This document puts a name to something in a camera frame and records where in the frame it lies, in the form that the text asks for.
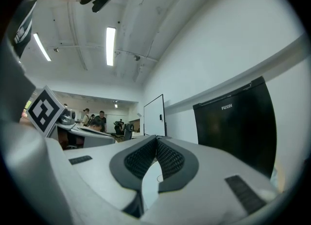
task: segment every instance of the ceiling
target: ceiling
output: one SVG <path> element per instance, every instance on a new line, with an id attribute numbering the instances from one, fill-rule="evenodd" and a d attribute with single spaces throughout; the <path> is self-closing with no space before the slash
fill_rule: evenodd
<path id="1" fill-rule="evenodd" d="M 114 104 L 115 104 L 114 102 L 117 101 L 116 104 L 118 104 L 118 108 L 122 108 L 122 109 L 128 109 L 132 107 L 134 104 L 136 104 L 135 102 L 112 100 L 112 99 L 107 99 L 107 98 L 77 95 L 77 94 L 64 93 L 64 92 L 58 92 L 58 91 L 53 91 L 53 93 L 61 101 L 64 99 L 74 99 L 74 100 L 84 101 L 84 102 L 89 102 L 89 103 L 100 103 L 100 104 L 104 104 L 105 106 L 111 106 L 111 107 L 114 107 Z"/>
<path id="2" fill-rule="evenodd" d="M 178 32 L 207 1 L 112 0 L 93 13 L 92 3 L 38 0 L 32 33 L 39 34 L 52 61 L 46 61 L 32 38 L 21 62 L 29 75 L 41 78 L 100 75 L 142 85 Z M 114 66 L 105 60 L 107 27 L 117 29 Z"/>

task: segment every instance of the ceiling beam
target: ceiling beam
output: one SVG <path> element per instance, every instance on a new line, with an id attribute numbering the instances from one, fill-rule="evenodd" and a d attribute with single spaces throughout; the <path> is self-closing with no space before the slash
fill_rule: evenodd
<path id="1" fill-rule="evenodd" d="M 165 22 L 167 21 L 168 16 L 172 13 L 172 11 L 174 10 L 174 8 L 178 5 L 178 3 L 181 0 L 174 0 L 173 3 L 170 5 L 170 7 L 168 8 L 167 12 L 165 13 L 165 15 L 163 16 L 162 20 L 159 22 L 159 25 L 156 29 L 156 33 L 159 33 L 162 30 L 163 25 L 165 24 Z"/>
<path id="2" fill-rule="evenodd" d="M 91 46 L 91 45 L 61 45 L 61 46 L 47 46 L 48 49 L 72 49 L 72 48 L 79 48 L 79 49 L 99 49 L 99 50 L 102 50 L 104 49 L 104 46 Z M 138 54 L 138 53 L 134 53 L 134 52 L 128 52 L 128 51 L 124 51 L 124 50 L 120 50 L 120 49 L 115 49 L 115 51 L 117 52 L 124 52 L 126 54 L 131 54 L 131 55 L 134 55 L 134 56 L 140 56 L 140 57 L 143 57 L 149 61 L 152 61 L 152 62 L 155 62 L 157 63 L 159 60 L 158 59 L 154 59 L 154 58 L 151 58 L 151 57 L 147 57 L 147 56 L 144 56 L 144 55 L 141 55 L 141 54 Z"/>
<path id="3" fill-rule="evenodd" d="M 133 76 L 133 81 L 134 82 L 137 81 L 137 78 L 138 78 L 140 72 L 142 71 L 142 69 L 144 68 L 144 66 L 145 66 L 144 64 L 137 64 L 137 69 L 136 69 L 136 72 L 135 72 L 135 74 Z"/>
<path id="4" fill-rule="evenodd" d="M 120 50 L 130 51 L 131 34 L 134 31 L 134 26 L 137 17 L 140 15 L 140 9 L 144 0 L 128 0 L 124 14 L 122 17 L 121 30 L 117 32 L 117 44 L 120 44 Z M 117 77 L 123 77 L 126 70 L 127 56 L 121 54 L 116 60 Z"/>
<path id="5" fill-rule="evenodd" d="M 73 14 L 73 10 L 72 10 L 72 3 L 68 2 L 67 3 L 67 11 L 68 11 L 68 18 L 69 18 L 69 26 L 70 26 L 70 31 L 71 31 L 71 35 L 72 35 L 72 39 L 73 39 L 73 43 L 75 45 L 78 45 L 78 37 L 76 34 L 76 29 L 75 29 L 75 24 L 74 24 L 74 14 Z M 83 59 L 83 56 L 81 54 L 80 49 L 77 49 L 78 55 L 79 55 L 79 59 L 81 62 L 82 67 L 87 70 L 85 61 Z"/>

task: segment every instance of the black vent slot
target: black vent slot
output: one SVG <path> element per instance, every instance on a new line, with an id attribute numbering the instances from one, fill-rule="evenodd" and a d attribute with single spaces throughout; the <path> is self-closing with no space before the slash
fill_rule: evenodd
<path id="1" fill-rule="evenodd" d="M 248 214 L 252 214 L 266 205 L 240 176 L 228 177 L 225 181 Z"/>
<path id="2" fill-rule="evenodd" d="M 161 141 L 158 141 L 156 157 L 162 169 L 163 179 L 179 172 L 185 163 L 185 158 L 181 153 Z"/>
<path id="3" fill-rule="evenodd" d="M 156 155 L 156 140 L 150 141 L 124 159 L 125 167 L 139 179 L 143 179 Z"/>

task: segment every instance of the office chair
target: office chair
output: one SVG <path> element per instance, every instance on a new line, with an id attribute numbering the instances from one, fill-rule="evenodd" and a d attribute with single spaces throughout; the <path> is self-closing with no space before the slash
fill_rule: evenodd
<path id="1" fill-rule="evenodd" d="M 126 124 L 125 125 L 125 127 L 124 127 L 124 139 L 125 139 L 125 141 L 132 139 L 133 130 L 134 130 L 133 124 Z"/>
<path id="2" fill-rule="evenodd" d="M 116 139 L 120 139 L 121 141 L 123 141 L 123 138 L 124 138 L 124 132 L 121 131 L 120 127 L 119 126 L 115 126 L 115 131 L 116 131 Z"/>

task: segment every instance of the whiteboard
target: whiteboard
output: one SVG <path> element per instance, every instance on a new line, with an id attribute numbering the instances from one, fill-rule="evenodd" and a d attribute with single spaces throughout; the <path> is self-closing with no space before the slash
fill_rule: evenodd
<path id="1" fill-rule="evenodd" d="M 146 135 L 166 136 L 163 95 L 145 105 L 144 133 Z"/>
<path id="2" fill-rule="evenodd" d="M 128 116 L 125 116 L 125 115 L 112 115 L 112 114 L 108 114 L 107 115 L 107 117 L 106 117 L 107 133 L 111 133 L 111 134 L 115 134 L 116 133 L 115 126 L 114 126 L 113 123 L 115 121 L 119 121 L 120 119 L 122 119 L 124 124 L 128 123 Z"/>

